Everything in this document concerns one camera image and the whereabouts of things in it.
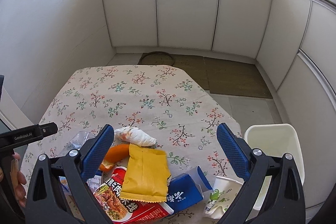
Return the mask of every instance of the table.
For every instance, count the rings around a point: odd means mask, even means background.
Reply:
[[[58,132],[28,146],[21,170],[27,185],[40,154],[56,157],[79,132],[96,135],[105,124],[139,127],[167,153],[172,177],[199,165],[213,185],[215,176],[243,182],[232,170],[216,139],[225,122],[241,137],[239,124],[188,74],[170,66],[110,66],[77,70],[52,100],[40,124],[55,122]],[[210,191],[193,207],[163,223],[214,224],[203,218]],[[71,206],[75,213],[77,208]]]

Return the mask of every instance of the white tissue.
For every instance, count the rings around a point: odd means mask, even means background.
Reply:
[[[114,134],[119,139],[138,146],[152,146],[156,143],[156,139],[137,127],[122,127],[116,129]]]

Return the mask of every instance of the finger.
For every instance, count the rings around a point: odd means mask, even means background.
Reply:
[[[21,207],[26,208],[26,200],[27,200],[26,198],[19,200],[19,204]]]
[[[21,184],[19,184],[15,189],[15,194],[19,200],[23,199],[26,196],[26,190]]]
[[[17,159],[17,160],[20,160],[21,159],[21,156],[20,156],[20,154],[19,153],[14,153],[14,155],[13,155],[13,158],[15,158],[15,159]]]
[[[18,179],[19,183],[21,183],[22,185],[27,184],[27,180],[25,178],[25,175],[23,173],[21,173],[21,171],[17,172],[17,179]]]

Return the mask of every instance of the human hand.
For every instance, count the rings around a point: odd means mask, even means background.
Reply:
[[[21,157],[18,153],[15,153],[13,155],[14,159],[20,160]],[[0,182],[3,179],[3,171],[0,168]],[[20,171],[17,173],[17,179],[19,182],[19,185],[14,189],[16,198],[19,201],[19,204],[21,207],[25,208],[26,207],[26,190],[24,189],[23,185],[26,185],[27,181],[23,173]]]

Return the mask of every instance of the metal screw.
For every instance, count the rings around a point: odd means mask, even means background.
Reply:
[[[41,154],[41,155],[39,155],[39,160],[45,160],[45,158],[46,158],[46,155],[45,154]]]
[[[260,149],[256,148],[256,149],[253,149],[253,154],[255,154],[256,156],[260,156],[263,152],[261,152]]]
[[[290,154],[290,153],[286,153],[285,157],[288,160],[291,160],[293,158],[292,154]]]
[[[77,156],[77,154],[78,154],[78,151],[77,151],[77,150],[71,150],[71,151],[69,152],[69,156],[70,156],[70,157]]]

